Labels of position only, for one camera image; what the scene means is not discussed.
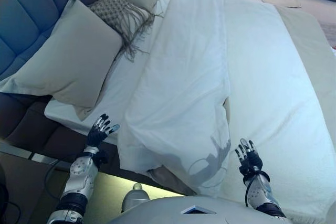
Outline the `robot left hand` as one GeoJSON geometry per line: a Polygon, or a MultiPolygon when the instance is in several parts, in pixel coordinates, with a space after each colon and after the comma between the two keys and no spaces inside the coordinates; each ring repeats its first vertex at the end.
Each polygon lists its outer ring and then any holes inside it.
{"type": "Polygon", "coordinates": [[[87,145],[98,148],[110,134],[116,132],[120,128],[119,124],[111,126],[110,123],[111,121],[109,120],[108,115],[100,115],[88,133],[87,145]]]}

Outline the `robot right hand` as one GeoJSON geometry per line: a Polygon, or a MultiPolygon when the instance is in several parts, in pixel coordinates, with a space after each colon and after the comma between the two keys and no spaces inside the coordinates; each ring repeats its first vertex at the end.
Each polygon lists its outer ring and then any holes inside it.
{"type": "Polygon", "coordinates": [[[263,162],[252,140],[241,138],[235,153],[240,162],[239,171],[243,176],[250,176],[262,170],[263,162]]]}

